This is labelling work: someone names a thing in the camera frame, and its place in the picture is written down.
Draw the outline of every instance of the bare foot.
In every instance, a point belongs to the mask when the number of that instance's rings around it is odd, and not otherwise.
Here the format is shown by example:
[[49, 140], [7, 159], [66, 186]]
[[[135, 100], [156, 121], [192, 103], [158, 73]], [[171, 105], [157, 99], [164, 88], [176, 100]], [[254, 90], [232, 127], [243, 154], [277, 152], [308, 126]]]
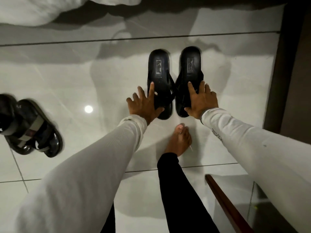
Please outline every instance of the bare foot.
[[164, 153], [175, 153], [177, 157], [181, 156], [191, 145], [192, 138], [189, 128], [183, 124], [176, 126], [174, 133], [166, 146]]

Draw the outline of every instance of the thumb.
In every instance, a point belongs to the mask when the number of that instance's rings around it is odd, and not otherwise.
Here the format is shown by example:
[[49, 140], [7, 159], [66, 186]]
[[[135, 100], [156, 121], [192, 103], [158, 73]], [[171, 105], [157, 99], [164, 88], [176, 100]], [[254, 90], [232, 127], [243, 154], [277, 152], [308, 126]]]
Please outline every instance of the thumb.
[[160, 108], [157, 108], [155, 110], [155, 117], [159, 117], [160, 113], [162, 113], [164, 111], [164, 108], [163, 107], [160, 107]]
[[191, 116], [191, 114], [192, 114], [191, 107], [185, 107], [185, 111]]

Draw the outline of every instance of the black pants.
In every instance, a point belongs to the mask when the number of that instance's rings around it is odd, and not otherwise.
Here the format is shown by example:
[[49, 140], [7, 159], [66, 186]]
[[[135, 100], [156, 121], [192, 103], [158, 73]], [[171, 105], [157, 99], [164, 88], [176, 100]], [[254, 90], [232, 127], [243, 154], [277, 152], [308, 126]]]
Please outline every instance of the black pants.
[[[169, 231], [219, 233], [178, 162], [174, 153], [163, 154], [158, 161], [161, 196]], [[115, 232], [113, 205], [101, 232]]]

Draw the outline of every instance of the logo on insole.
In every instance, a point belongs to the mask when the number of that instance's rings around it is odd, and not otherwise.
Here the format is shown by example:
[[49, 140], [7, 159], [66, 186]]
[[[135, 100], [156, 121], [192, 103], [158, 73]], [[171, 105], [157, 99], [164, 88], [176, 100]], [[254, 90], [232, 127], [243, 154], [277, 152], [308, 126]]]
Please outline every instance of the logo on insole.
[[193, 73], [194, 58], [187, 58], [187, 73]]
[[155, 74], [162, 74], [162, 60], [155, 59]]

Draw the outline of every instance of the white bedding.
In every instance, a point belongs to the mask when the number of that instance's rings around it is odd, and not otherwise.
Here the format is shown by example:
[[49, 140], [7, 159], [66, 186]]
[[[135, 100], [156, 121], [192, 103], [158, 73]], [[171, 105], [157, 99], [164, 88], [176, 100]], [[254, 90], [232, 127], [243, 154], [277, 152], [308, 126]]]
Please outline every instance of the white bedding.
[[[82, 6], [87, 0], [0, 0], [0, 23], [38, 26], [51, 22], [60, 13]], [[91, 0], [115, 6], [134, 6], [141, 0]]]

